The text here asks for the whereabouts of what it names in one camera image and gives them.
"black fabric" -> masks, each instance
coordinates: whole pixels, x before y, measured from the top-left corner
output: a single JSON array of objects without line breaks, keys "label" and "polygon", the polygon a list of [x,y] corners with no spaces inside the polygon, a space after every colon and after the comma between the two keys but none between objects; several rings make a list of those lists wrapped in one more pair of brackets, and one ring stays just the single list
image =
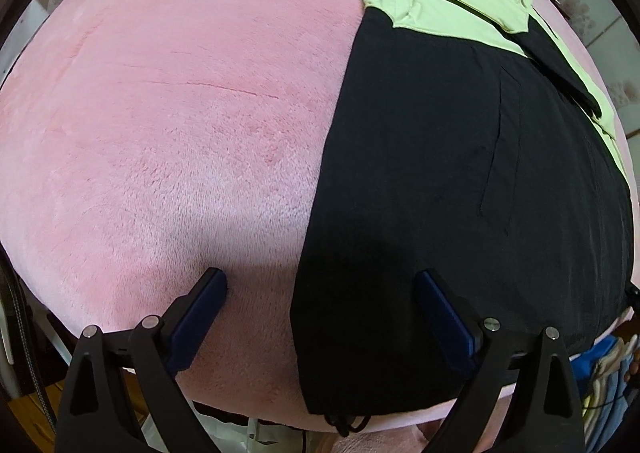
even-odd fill
[{"label": "black fabric", "polygon": [[309,412],[382,415],[457,396],[464,379],[412,295],[429,267],[481,317],[553,325],[572,354],[623,309],[628,186],[579,109],[596,110],[593,97],[536,25],[511,37],[530,60],[366,10],[290,309]]}]

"pink cloth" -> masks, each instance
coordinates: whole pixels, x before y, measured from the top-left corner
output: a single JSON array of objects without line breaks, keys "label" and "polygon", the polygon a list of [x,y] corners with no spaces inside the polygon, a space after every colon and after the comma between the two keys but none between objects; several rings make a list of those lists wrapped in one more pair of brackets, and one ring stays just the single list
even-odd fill
[{"label": "pink cloth", "polygon": [[[604,90],[560,13],[535,4]],[[0,240],[36,296],[76,335],[113,331],[220,267],[228,301],[180,387],[328,431],[300,393],[289,305],[361,17],[362,0],[65,0],[0,92]]]}]

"wooden floor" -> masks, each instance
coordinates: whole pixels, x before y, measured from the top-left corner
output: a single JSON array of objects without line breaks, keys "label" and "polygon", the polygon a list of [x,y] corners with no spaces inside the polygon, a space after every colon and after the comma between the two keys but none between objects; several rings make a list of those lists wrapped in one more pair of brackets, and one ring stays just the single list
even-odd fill
[{"label": "wooden floor", "polygon": [[[129,372],[124,372],[124,379],[129,391],[131,403],[136,412],[138,422],[142,422],[149,414],[140,386],[136,380],[136,376]],[[51,401],[54,412],[58,413],[60,398],[62,397],[62,389],[65,382],[60,381],[54,385],[47,386],[47,395]],[[9,408],[14,413],[22,427],[25,429],[31,440],[43,453],[53,453],[54,435],[47,422],[38,396],[35,393],[15,399],[9,402]]]}]

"pink fluffy bed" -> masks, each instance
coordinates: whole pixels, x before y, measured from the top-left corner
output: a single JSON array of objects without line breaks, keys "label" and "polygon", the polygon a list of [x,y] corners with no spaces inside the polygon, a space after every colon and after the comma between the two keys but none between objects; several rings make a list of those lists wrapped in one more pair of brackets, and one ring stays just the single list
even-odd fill
[{"label": "pink fluffy bed", "polygon": [[[534,2],[604,90],[560,13]],[[0,92],[0,240],[30,289],[78,335],[162,313],[219,267],[228,300],[180,387],[328,431],[300,393],[289,305],[362,13],[362,0],[65,0]],[[413,425],[449,407],[374,418],[371,431],[404,428],[370,439],[401,449],[405,433],[420,451]]]}]

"pink plush fabric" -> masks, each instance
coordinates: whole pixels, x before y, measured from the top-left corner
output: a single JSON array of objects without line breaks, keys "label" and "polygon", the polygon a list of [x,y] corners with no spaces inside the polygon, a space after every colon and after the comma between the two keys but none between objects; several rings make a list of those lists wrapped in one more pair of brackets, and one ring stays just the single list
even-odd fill
[{"label": "pink plush fabric", "polygon": [[[604,89],[558,11],[535,3]],[[306,412],[288,311],[361,16],[362,0],[65,0],[0,92],[0,240],[38,298],[76,335],[112,331],[220,267],[228,301],[181,388],[328,431]]]}]

